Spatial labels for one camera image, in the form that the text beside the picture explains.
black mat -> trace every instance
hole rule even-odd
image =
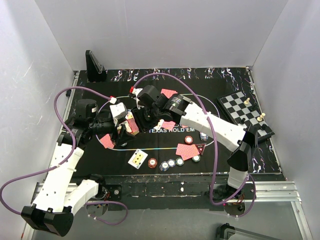
[[[106,96],[127,96],[131,86],[134,85],[133,79],[136,77],[141,78],[154,69],[136,69],[133,72],[129,70],[113,70],[108,71],[108,78],[111,81],[117,82],[87,82],[86,73],[81,71],[78,85],[96,90]],[[163,69],[162,72],[168,72],[168,69]],[[252,95],[249,77],[244,68],[192,68],[189,69],[169,69],[170,74],[176,75],[178,78],[183,79],[184,82],[190,86],[203,101],[208,111],[213,114],[218,114],[216,108],[212,103],[215,102],[217,97],[226,95],[236,91],[240,88],[248,95]],[[167,77],[154,77],[142,82],[139,87],[146,85],[154,85],[159,90],[162,88],[175,90],[179,94],[188,94],[189,92],[178,82],[168,79]],[[76,91],[72,103],[72,109],[76,106],[77,100],[80,98],[89,98],[97,100],[98,105],[101,107],[105,101],[102,98],[96,97],[89,92]],[[128,108],[135,105],[135,101],[124,97],[121,98]],[[220,117],[226,120],[223,112],[219,109]],[[100,174],[107,175],[144,175],[144,174],[192,174],[192,173],[210,173],[213,170],[214,160],[214,145],[211,144],[206,147],[204,155],[201,157],[200,162],[194,163],[191,160],[185,161],[183,166],[171,167],[168,171],[162,172],[159,166],[156,168],[149,168],[147,160],[149,158],[156,158],[158,164],[167,161],[168,159],[176,159],[176,148],[178,143],[184,143],[185,136],[192,136],[194,143],[203,143],[199,138],[199,132],[192,128],[183,129],[180,126],[175,127],[175,132],[148,132],[138,134],[135,141],[129,142],[125,147],[117,147],[117,150],[105,149],[99,141],[94,138],[92,140],[77,165],[77,172],[74,177],[80,177],[87,174]],[[279,167],[273,153],[271,143],[266,141],[260,144],[260,149],[256,152],[253,162],[250,166],[250,171],[254,173],[279,173]],[[148,154],[147,159],[142,164],[140,169],[135,169],[128,164],[128,161],[135,149],[143,150]],[[229,166],[226,162],[230,152],[221,144],[218,144],[218,172],[228,172]]]

white wall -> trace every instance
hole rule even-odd
[[[320,239],[320,2],[289,0],[253,66],[282,170]]]
[[[252,66],[287,0],[35,0],[73,70]]]
[[[0,1],[0,185],[49,166],[60,124],[53,100],[73,72],[34,0]],[[63,113],[67,99],[58,103]],[[21,211],[44,175],[4,189]],[[25,222],[0,204],[0,239],[17,240]]]

white oval line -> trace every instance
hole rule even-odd
[[[185,93],[185,94],[180,94],[180,95],[182,95],[182,96],[188,96],[188,95],[193,95],[192,93]],[[217,116],[217,117],[219,117],[220,118],[220,114],[219,114],[219,110],[217,109],[217,107],[216,107],[216,105],[212,102],[212,101],[210,101],[208,98],[206,98],[205,96],[201,96],[201,95],[198,95],[197,94],[197,96],[198,97],[201,97],[201,98],[204,98],[205,100],[207,100],[209,103],[211,103],[213,106],[214,106],[214,108],[216,109],[216,111],[217,111],[217,113],[218,113],[218,115],[215,115],[215,116]],[[117,99],[121,99],[121,98],[129,98],[129,96],[118,96],[118,97],[116,97]],[[103,104],[102,105],[102,107],[99,109],[99,111],[98,112],[100,112],[100,110],[101,109],[103,109],[104,108],[104,106],[108,103],[109,101],[107,101],[105,104]],[[98,136],[97,135],[95,135],[96,136],[96,139],[98,139],[98,141],[99,141],[99,143],[103,146],[103,144],[101,143],[101,141],[100,141],[100,139],[98,138]],[[213,143],[214,141],[212,140],[210,143],[208,143],[208,144],[206,144],[205,146],[209,146],[209,145],[211,145],[212,143]],[[108,149],[110,149],[110,150],[113,150],[113,151],[136,151],[137,149],[114,149],[114,148],[110,148],[110,147],[108,147]],[[139,148],[140,150],[167,150],[167,149],[177,149],[176,147],[154,147],[154,148]]]

chess board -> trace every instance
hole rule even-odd
[[[275,133],[268,126],[265,120],[261,122],[257,120],[257,117],[261,114],[259,107],[256,106],[256,108],[252,110],[252,99],[250,99],[248,104],[244,104],[246,99],[247,97],[242,91],[237,91],[229,95],[218,97],[217,102],[232,123],[243,126],[244,128],[247,128],[250,125],[257,127],[258,143],[261,143],[266,139],[269,139]],[[266,124],[265,129],[261,128],[263,124]]]

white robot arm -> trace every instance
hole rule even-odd
[[[207,120],[209,117],[214,126],[217,141],[232,153],[227,160],[230,165],[227,186],[234,191],[240,188],[247,177],[248,162],[251,161],[258,144],[256,129],[251,127],[243,129],[210,112],[204,114],[196,103],[184,96],[174,94],[168,99],[153,86],[134,90],[131,97],[136,100],[137,107],[131,112],[140,132],[152,129],[160,119],[164,119],[194,128],[212,138],[213,133]],[[94,114],[94,110],[97,109],[95,101],[83,99],[81,102],[80,105],[85,111],[79,111],[82,112],[81,116],[73,119],[70,126],[78,147],[67,162],[59,165],[72,149],[70,134],[65,131],[60,135],[50,165],[57,168],[48,173],[32,205],[25,206],[21,212],[21,216],[32,228],[63,237],[70,230],[74,215],[82,206],[92,198],[101,199],[107,194],[103,187],[104,177],[94,175],[92,178],[82,180],[81,184],[66,196],[73,172],[76,171],[76,165],[84,153],[83,148],[93,134],[112,134],[111,139],[116,146],[134,139],[134,136],[126,130],[124,116],[127,115],[127,108],[121,102],[115,103],[110,108],[111,116],[98,119]],[[89,121],[87,127],[82,128],[84,119]]]

